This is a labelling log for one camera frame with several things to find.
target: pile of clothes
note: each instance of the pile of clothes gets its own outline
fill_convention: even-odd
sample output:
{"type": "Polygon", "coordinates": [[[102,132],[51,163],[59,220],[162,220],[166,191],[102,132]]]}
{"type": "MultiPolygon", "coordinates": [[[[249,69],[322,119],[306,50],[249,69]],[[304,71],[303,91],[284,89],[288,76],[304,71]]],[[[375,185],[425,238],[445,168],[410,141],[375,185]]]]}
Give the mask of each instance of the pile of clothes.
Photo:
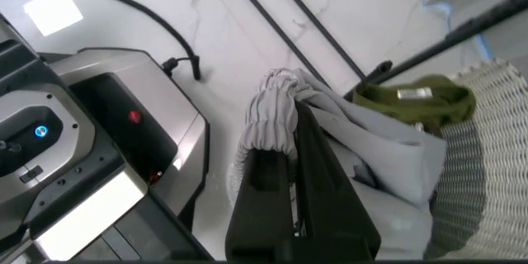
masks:
{"type": "Polygon", "coordinates": [[[469,118],[473,93],[448,78],[379,87],[362,83],[346,101],[301,69],[271,70],[246,114],[228,172],[232,205],[251,149],[297,160],[295,101],[306,103],[381,236],[376,260],[422,259],[431,238],[430,198],[442,172],[440,128],[469,118]]]}

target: clothing label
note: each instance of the clothing label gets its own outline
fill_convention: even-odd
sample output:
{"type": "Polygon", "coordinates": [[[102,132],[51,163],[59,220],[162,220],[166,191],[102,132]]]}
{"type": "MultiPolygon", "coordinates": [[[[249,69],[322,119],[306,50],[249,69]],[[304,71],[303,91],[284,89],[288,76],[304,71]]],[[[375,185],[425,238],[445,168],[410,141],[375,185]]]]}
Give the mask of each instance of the clothing label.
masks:
{"type": "Polygon", "coordinates": [[[432,91],[429,87],[422,87],[419,89],[412,90],[398,90],[398,99],[425,99],[431,98],[432,91]]]}

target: white square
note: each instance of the white square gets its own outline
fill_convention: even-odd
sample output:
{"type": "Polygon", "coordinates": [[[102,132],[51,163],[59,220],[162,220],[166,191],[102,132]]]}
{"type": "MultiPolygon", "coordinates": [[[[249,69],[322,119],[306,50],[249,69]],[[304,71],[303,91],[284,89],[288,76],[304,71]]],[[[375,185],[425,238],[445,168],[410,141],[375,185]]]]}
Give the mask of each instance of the white square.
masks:
{"type": "Polygon", "coordinates": [[[44,36],[83,19],[73,0],[31,0],[24,5],[24,11],[44,36]]]}

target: power cord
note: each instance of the power cord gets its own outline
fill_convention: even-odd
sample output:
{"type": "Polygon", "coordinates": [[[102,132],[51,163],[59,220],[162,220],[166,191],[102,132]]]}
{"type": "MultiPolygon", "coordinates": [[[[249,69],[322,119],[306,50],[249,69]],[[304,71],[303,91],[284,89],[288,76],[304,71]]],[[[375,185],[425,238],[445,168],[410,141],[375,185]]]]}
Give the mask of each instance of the power cord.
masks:
{"type": "Polygon", "coordinates": [[[150,8],[146,7],[143,4],[140,4],[134,0],[117,0],[119,2],[122,2],[124,4],[129,5],[130,7],[133,7],[147,16],[151,17],[154,21],[156,21],[160,26],[165,28],[176,40],[180,43],[181,47],[186,51],[188,58],[182,58],[182,59],[174,59],[176,60],[176,63],[170,63],[171,68],[163,69],[163,72],[165,72],[169,77],[171,76],[171,71],[178,65],[178,61],[181,60],[189,60],[191,61],[192,66],[192,74],[195,78],[195,80],[201,79],[201,73],[200,73],[200,57],[195,55],[194,51],[192,50],[191,46],[185,41],[185,39],[178,33],[169,23],[165,20],[163,20],[158,14],[153,12],[150,8]]]}

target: gray garment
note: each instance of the gray garment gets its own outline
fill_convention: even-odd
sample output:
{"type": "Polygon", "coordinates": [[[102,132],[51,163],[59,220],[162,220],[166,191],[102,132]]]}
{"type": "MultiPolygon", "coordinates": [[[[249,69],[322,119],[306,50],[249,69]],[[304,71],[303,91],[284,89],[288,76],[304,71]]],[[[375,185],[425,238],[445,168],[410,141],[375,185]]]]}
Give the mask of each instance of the gray garment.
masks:
{"type": "Polygon", "coordinates": [[[380,257],[422,258],[431,237],[431,214],[423,210],[442,170],[446,143],[378,112],[345,101],[301,69],[275,69],[261,81],[246,113],[235,163],[228,171],[234,205],[251,149],[285,153],[297,160],[295,101],[309,103],[346,174],[366,174],[369,164],[383,191],[352,181],[382,237],[380,257]]]}

